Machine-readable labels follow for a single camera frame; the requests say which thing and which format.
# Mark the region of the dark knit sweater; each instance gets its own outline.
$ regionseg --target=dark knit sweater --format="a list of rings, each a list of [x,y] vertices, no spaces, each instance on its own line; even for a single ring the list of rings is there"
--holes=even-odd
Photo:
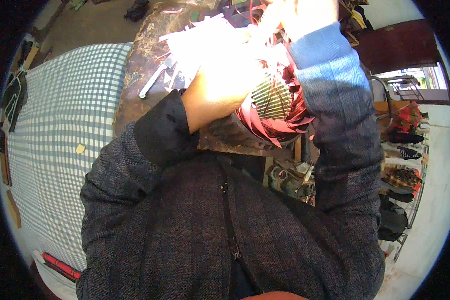
[[[227,299],[235,250],[257,293],[374,298],[383,154],[370,86],[338,23],[290,52],[316,116],[316,207],[275,195],[218,154],[197,155],[173,91],[85,177],[79,299]]]

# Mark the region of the hand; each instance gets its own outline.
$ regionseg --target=hand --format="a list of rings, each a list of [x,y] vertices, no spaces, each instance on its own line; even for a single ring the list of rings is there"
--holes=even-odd
[[[217,59],[202,64],[182,95],[190,133],[229,116],[264,78],[246,44],[228,47]]]
[[[337,0],[267,0],[264,22],[281,23],[292,42],[338,21]]]

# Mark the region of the blue sleeve cuff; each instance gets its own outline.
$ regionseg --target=blue sleeve cuff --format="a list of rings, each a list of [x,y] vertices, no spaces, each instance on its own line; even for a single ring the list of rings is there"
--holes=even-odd
[[[340,33],[340,23],[335,22],[304,35],[290,45],[289,51],[301,70],[350,54],[352,47]]]

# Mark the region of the floor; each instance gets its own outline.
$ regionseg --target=floor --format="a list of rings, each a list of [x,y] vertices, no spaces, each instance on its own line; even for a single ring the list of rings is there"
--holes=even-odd
[[[48,32],[41,51],[53,47],[53,58],[86,45],[133,42],[145,20],[134,23],[123,18],[133,2],[112,0],[93,4],[88,1],[77,11],[67,5]]]

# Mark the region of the person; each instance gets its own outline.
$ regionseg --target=person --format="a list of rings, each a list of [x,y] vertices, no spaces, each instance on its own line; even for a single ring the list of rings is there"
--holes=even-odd
[[[335,0],[280,1],[316,117],[315,207],[276,195],[219,153],[198,153],[198,129],[255,86],[252,65],[204,66],[103,147],[85,176],[79,299],[375,297],[383,151],[370,86]]]

